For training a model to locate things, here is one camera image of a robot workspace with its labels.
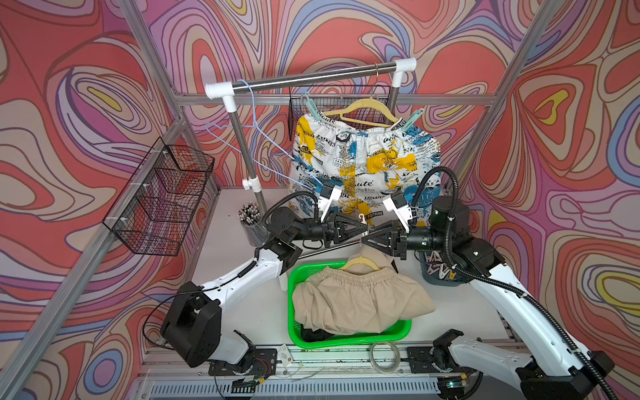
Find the beige shorts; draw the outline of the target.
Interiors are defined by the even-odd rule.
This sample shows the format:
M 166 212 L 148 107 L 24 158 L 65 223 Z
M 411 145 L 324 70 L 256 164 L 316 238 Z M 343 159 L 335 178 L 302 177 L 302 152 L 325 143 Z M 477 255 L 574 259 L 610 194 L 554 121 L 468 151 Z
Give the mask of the beige shorts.
M 382 333 L 436 311 L 423 285 L 396 272 L 391 259 L 378 271 L 340 268 L 325 267 L 296 285 L 293 310 L 302 327 L 340 336 Z

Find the black shorts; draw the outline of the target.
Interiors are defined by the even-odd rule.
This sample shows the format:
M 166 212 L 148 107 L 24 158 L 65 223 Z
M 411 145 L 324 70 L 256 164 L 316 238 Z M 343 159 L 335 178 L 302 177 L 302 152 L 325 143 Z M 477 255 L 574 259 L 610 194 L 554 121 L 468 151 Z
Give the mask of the black shorts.
M 330 340 L 334 337 L 333 333 L 327 332 L 322 329 L 312 330 L 310 328 L 300 328 L 300 338 L 305 343 L 319 343 Z

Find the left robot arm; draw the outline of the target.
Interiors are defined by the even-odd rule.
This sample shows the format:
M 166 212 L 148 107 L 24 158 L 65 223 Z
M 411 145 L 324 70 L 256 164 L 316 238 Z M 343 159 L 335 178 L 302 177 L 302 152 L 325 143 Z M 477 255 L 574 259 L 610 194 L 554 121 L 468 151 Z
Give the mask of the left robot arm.
M 223 316 L 262 284 L 285 275 L 302 254 L 297 242 L 319 242 L 326 248 L 368 231 L 368 225 L 332 208 L 340 192 L 328 196 L 309 191 L 292 193 L 271 206 L 261 219 L 267 241 L 253 257 L 220 278 L 178 289 L 160 329 L 162 338 L 186 365 L 195 368 L 213 359 L 246 364 L 249 339 L 223 332 Z

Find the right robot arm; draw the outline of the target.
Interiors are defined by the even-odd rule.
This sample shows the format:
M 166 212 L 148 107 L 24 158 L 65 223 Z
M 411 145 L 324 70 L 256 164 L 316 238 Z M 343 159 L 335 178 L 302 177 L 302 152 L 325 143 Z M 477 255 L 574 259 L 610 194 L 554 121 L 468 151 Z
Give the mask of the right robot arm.
M 458 179 L 446 167 L 428 171 L 412 199 L 401 190 L 383 205 L 395 220 L 370 230 L 361 242 L 386 255 L 439 253 L 458 279 L 488 300 L 526 346 L 515 353 L 450 329 L 433 343 L 437 368 L 472 368 L 519 390 L 527 399 L 585 399 L 600 388 L 616 393 L 606 377 L 614 363 L 574 338 L 526 290 L 503 256 L 470 231 L 470 209 L 458 198 Z

